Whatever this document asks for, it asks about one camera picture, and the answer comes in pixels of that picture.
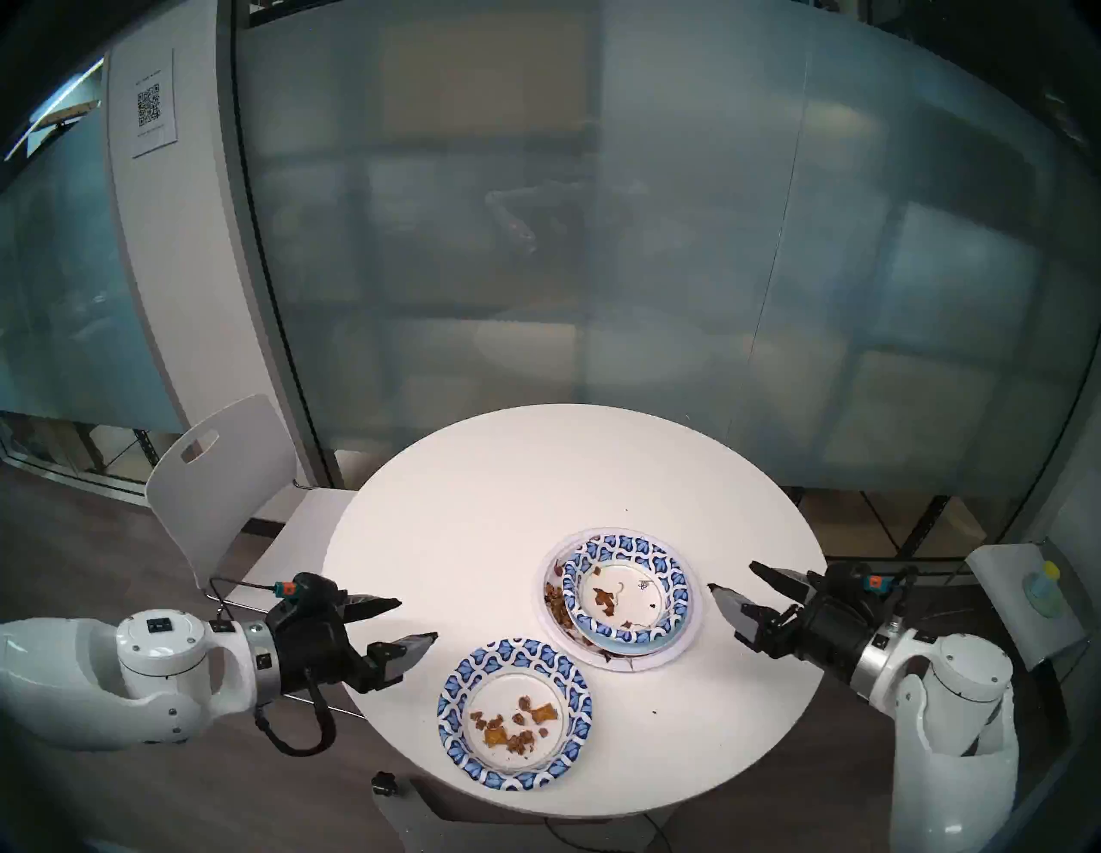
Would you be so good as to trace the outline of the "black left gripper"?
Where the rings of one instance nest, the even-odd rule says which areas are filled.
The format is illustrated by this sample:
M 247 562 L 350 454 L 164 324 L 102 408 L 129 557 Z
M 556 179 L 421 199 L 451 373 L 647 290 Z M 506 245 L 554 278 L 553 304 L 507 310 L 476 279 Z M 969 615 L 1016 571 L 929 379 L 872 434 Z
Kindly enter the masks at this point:
M 306 690 L 307 675 L 319 686 L 350 684 L 361 693 L 400 684 L 432 648 L 438 633 L 375 641 L 366 654 L 355 649 L 346 630 L 346 625 L 379 617 L 399 606 L 399 599 L 349 593 L 344 593 L 339 603 L 281 601 L 268 613 L 268 628 L 277 653 L 280 692 Z

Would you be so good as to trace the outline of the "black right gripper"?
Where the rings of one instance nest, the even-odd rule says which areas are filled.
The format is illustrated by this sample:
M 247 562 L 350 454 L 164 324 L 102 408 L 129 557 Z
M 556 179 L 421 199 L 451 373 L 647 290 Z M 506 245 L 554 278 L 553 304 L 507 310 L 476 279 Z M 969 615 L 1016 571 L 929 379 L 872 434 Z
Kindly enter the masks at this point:
M 793 601 L 782 614 L 717 583 L 708 583 L 719 612 L 749 650 L 792 656 L 851 681 L 861 668 L 882 667 L 896 638 L 894 606 L 904 597 L 895 578 L 813 578 L 752 560 L 753 575 Z

